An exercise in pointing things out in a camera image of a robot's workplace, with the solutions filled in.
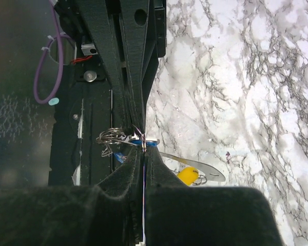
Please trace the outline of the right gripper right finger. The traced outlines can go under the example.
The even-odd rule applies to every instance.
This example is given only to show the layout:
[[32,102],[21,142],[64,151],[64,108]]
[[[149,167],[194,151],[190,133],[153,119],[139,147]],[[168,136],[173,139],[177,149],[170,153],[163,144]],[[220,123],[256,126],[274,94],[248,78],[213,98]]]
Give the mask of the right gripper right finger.
[[147,245],[282,245],[264,195],[247,187],[185,185],[148,147],[145,187]]

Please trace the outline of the yellow key tag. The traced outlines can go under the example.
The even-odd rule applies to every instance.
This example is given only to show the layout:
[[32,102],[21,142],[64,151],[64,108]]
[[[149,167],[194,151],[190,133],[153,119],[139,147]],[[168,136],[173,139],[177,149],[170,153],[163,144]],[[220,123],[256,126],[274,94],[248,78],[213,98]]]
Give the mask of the yellow key tag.
[[177,177],[187,186],[192,185],[199,178],[199,171],[194,167],[185,167]]

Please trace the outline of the small split keyring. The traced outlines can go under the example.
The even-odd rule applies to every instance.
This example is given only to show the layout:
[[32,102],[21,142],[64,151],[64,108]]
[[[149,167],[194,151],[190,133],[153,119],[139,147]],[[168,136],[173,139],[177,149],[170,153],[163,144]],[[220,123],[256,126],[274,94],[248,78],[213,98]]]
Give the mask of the small split keyring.
[[141,147],[142,147],[143,153],[146,153],[147,144],[146,144],[145,134],[142,133],[141,130],[137,126],[132,125],[132,127],[134,129],[135,134],[139,137],[139,140],[141,141]]

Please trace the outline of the blue key tag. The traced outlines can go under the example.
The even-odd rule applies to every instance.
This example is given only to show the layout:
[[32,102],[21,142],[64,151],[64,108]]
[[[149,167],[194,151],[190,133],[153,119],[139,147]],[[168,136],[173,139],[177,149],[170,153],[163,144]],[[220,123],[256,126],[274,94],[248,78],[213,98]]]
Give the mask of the blue key tag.
[[124,163],[124,161],[126,160],[126,156],[123,153],[113,153],[113,155],[120,163]]

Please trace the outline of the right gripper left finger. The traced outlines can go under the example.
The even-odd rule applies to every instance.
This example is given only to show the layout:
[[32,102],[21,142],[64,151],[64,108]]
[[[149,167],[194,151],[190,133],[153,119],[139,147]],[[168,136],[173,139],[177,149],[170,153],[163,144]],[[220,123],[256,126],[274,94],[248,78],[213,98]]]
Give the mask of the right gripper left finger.
[[135,245],[143,239],[144,153],[98,185],[0,189],[0,245]]

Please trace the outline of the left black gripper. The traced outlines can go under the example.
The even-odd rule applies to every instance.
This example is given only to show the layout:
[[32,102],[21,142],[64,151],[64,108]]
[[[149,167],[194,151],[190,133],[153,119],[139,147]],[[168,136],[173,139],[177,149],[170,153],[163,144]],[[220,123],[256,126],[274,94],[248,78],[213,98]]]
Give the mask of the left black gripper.
[[159,58],[166,54],[166,1],[76,4],[111,85],[121,128],[144,133],[143,90],[151,89]]

